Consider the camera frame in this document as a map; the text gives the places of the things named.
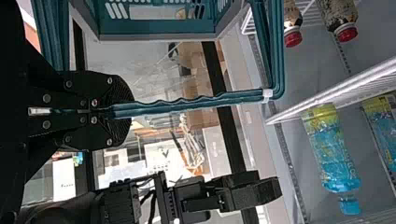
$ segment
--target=wire shelf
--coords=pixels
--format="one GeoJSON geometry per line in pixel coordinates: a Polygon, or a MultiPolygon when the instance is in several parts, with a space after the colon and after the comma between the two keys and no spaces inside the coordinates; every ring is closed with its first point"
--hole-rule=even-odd
{"type": "MultiPolygon", "coordinates": [[[[356,6],[361,1],[362,0],[355,0],[356,6]]],[[[300,9],[304,17],[304,23],[302,28],[323,25],[323,21],[320,15],[320,11],[317,7],[316,0],[296,0],[296,6],[300,9]]],[[[242,23],[241,30],[243,35],[256,34],[256,26],[254,24],[251,9],[247,12],[244,22],[242,23]]]]}
{"type": "Polygon", "coordinates": [[[395,90],[396,57],[393,57],[272,116],[265,122],[275,124],[299,119],[301,112],[315,105],[333,103],[339,109],[395,90]]]}

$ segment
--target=blue liquid bottle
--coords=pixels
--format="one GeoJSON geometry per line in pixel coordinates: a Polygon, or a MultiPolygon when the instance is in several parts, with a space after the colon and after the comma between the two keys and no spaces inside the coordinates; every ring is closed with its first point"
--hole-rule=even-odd
{"type": "Polygon", "coordinates": [[[387,94],[362,104],[383,161],[392,172],[396,172],[396,98],[387,94]]]}
{"type": "Polygon", "coordinates": [[[322,186],[339,197],[345,215],[361,213],[356,191],[361,180],[347,148],[333,104],[321,105],[302,114],[309,142],[317,159],[322,186]]]}

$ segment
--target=cable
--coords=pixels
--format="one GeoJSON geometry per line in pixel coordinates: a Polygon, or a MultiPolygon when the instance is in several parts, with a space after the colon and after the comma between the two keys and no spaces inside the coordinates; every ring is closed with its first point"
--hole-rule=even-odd
{"type": "Polygon", "coordinates": [[[157,194],[154,193],[154,195],[151,198],[151,207],[149,210],[149,218],[148,218],[148,224],[152,224],[152,220],[154,220],[154,215],[155,215],[155,203],[157,201],[157,194]]]}
{"type": "Polygon", "coordinates": [[[143,182],[142,184],[138,184],[137,187],[140,188],[140,187],[146,186],[151,180],[152,180],[152,178],[146,180],[146,181],[143,182]]]}
{"type": "Polygon", "coordinates": [[[155,190],[151,190],[148,192],[148,194],[146,194],[142,200],[140,200],[140,205],[142,205],[149,197],[151,197],[152,194],[155,193],[155,190]]]}

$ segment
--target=screw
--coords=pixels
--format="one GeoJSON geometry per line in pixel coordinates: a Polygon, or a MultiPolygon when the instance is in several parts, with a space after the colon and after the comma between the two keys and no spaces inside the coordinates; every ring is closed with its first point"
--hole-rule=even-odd
{"type": "Polygon", "coordinates": [[[93,106],[93,107],[97,107],[97,106],[98,106],[98,100],[93,99],[93,100],[92,100],[92,106],[93,106]]]}
{"type": "Polygon", "coordinates": [[[69,143],[69,142],[72,141],[72,137],[71,137],[71,136],[66,136],[66,138],[64,139],[64,141],[65,141],[66,143],[69,143]]]}
{"type": "Polygon", "coordinates": [[[92,124],[96,124],[98,122],[98,118],[97,117],[92,117],[91,118],[91,123],[92,124]]]}
{"type": "Polygon", "coordinates": [[[21,72],[21,73],[20,73],[20,77],[27,77],[27,73],[21,72]]]}
{"type": "Polygon", "coordinates": [[[107,145],[110,147],[111,145],[113,145],[113,139],[109,138],[107,139],[107,145]]]}
{"type": "Polygon", "coordinates": [[[43,122],[43,129],[47,130],[50,128],[50,121],[46,120],[43,122]]]}
{"type": "Polygon", "coordinates": [[[50,97],[49,94],[45,94],[45,95],[43,96],[43,102],[44,102],[44,103],[49,104],[49,103],[50,103],[50,100],[51,100],[51,97],[50,97]]]}
{"type": "Polygon", "coordinates": [[[67,88],[72,88],[72,86],[73,86],[73,82],[72,81],[70,81],[70,80],[68,80],[68,81],[66,81],[66,87],[67,88]]]}
{"type": "Polygon", "coordinates": [[[81,123],[85,123],[86,121],[87,121],[87,119],[85,117],[82,117],[79,119],[79,122],[81,122],[81,123]]]}
{"type": "Polygon", "coordinates": [[[27,148],[26,143],[20,143],[20,150],[21,150],[21,151],[25,151],[26,148],[27,148]]]}

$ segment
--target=plastic bottle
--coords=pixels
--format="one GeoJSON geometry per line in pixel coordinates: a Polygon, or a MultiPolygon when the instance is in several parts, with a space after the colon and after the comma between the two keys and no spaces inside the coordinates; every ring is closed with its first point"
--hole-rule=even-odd
{"type": "Polygon", "coordinates": [[[387,94],[362,104],[383,161],[392,172],[396,172],[396,98],[387,94]]]}
{"type": "Polygon", "coordinates": [[[338,195],[340,209],[345,215],[360,214],[355,192],[361,180],[345,146],[335,106],[326,104],[308,109],[302,119],[314,149],[322,186],[338,195]]]}
{"type": "Polygon", "coordinates": [[[358,35],[355,26],[359,14],[354,0],[317,0],[327,29],[340,42],[347,42],[358,35]]]}
{"type": "Polygon", "coordinates": [[[294,0],[285,0],[284,4],[284,37],[286,48],[293,48],[303,41],[300,27],[303,25],[303,16],[294,0]]]}

